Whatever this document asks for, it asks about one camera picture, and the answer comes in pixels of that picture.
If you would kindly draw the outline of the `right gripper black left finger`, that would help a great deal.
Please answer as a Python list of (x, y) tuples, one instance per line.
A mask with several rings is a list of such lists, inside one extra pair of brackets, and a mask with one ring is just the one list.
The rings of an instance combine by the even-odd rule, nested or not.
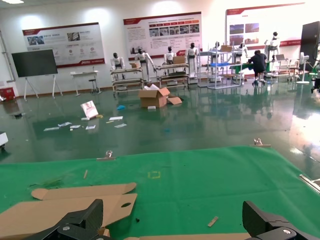
[(100, 234), (104, 205), (95, 199), (88, 208), (67, 213), (57, 224), (26, 237), (26, 240), (109, 240)]

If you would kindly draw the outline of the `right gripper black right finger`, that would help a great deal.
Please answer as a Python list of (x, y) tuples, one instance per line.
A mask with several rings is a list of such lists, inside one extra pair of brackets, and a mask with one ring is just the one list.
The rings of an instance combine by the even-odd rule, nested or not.
[(259, 209), (253, 202), (242, 204), (242, 225), (251, 240), (317, 240), (281, 215)]

